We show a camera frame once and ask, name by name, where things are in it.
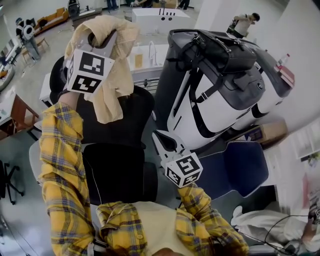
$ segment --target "person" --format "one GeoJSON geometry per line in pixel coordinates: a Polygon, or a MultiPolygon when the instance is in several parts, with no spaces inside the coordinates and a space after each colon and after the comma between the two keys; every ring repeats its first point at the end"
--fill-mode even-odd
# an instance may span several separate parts
{"type": "Polygon", "coordinates": [[[235,16],[233,18],[231,34],[233,34],[236,38],[242,39],[247,35],[247,31],[250,25],[255,25],[256,22],[260,21],[260,15],[258,13],[241,14],[239,16],[235,16]]]}
{"type": "Polygon", "coordinates": [[[298,248],[299,254],[320,249],[320,221],[314,206],[310,207],[307,223],[273,210],[242,211],[242,206],[236,207],[231,220],[231,225],[241,234],[263,242],[266,239],[268,243],[280,247],[298,241],[299,246],[303,245],[298,248]]]}
{"type": "Polygon", "coordinates": [[[134,5],[141,6],[142,8],[152,8],[153,2],[154,2],[153,0],[141,0],[141,1],[135,0],[134,5]]]}
{"type": "Polygon", "coordinates": [[[189,4],[190,4],[190,0],[181,0],[180,4],[178,5],[178,9],[182,9],[184,11],[187,11],[188,10],[188,7],[189,7],[189,4]]]}
{"type": "Polygon", "coordinates": [[[211,208],[211,198],[195,183],[178,189],[182,207],[176,210],[154,202],[99,205],[101,229],[95,239],[81,151],[83,120],[75,111],[78,98],[77,92],[62,94],[43,113],[39,179],[56,255],[97,250],[99,255],[247,255],[243,237],[211,208]]]}
{"type": "Polygon", "coordinates": [[[24,45],[25,48],[28,50],[33,61],[35,62],[39,61],[41,57],[40,57],[40,53],[39,53],[39,49],[38,49],[35,37],[33,36],[29,40],[24,40],[22,35],[23,31],[21,28],[24,28],[25,25],[31,25],[32,22],[29,19],[27,19],[24,22],[23,19],[19,17],[16,19],[15,24],[16,24],[16,29],[15,29],[16,37],[20,40],[21,44],[24,45]]]}
{"type": "Polygon", "coordinates": [[[106,0],[106,1],[107,1],[109,11],[111,11],[111,10],[116,11],[119,9],[119,6],[117,5],[116,0],[106,0]]]}

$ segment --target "gray floor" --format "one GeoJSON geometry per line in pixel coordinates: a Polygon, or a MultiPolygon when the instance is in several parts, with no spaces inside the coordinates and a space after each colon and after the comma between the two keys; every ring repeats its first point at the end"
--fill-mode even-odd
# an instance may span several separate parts
{"type": "MultiPolygon", "coordinates": [[[[127,7],[121,7],[118,11],[111,12],[119,18],[124,17],[127,7]]],[[[188,12],[192,20],[196,22],[198,14],[193,10],[188,12]]],[[[45,37],[49,47],[40,48],[41,60],[35,64],[28,60],[28,65],[20,56],[17,59],[16,74],[10,85],[1,93],[0,101],[6,98],[12,91],[17,94],[37,113],[41,113],[46,106],[39,101],[43,79],[51,71],[56,60],[64,54],[65,47],[73,33],[70,21],[46,31],[39,37],[45,37]]],[[[155,44],[167,43],[167,35],[140,36],[137,42],[147,45],[149,41],[155,44]]],[[[159,165],[154,147],[151,142],[151,132],[155,124],[150,119],[146,125],[142,141],[146,144],[146,161],[159,165]]],[[[10,163],[11,166],[18,165],[20,171],[13,176],[13,184],[25,192],[21,197],[11,191],[16,205],[11,205],[9,197],[0,200],[0,213],[7,221],[11,232],[5,232],[5,239],[0,237],[0,252],[4,256],[23,256],[28,253],[31,256],[53,255],[50,243],[50,222],[46,214],[46,206],[42,199],[41,187],[37,184],[29,162],[29,147],[34,143],[26,132],[20,132],[12,137],[0,141],[0,160],[10,163]]],[[[170,207],[178,207],[179,201],[175,199],[176,188],[159,173],[159,195],[157,201],[170,207]]],[[[250,198],[243,199],[236,192],[229,193],[217,200],[212,205],[229,221],[233,209],[239,204],[253,204],[261,195],[265,196],[268,190],[262,189],[254,193],[250,198]]]]}

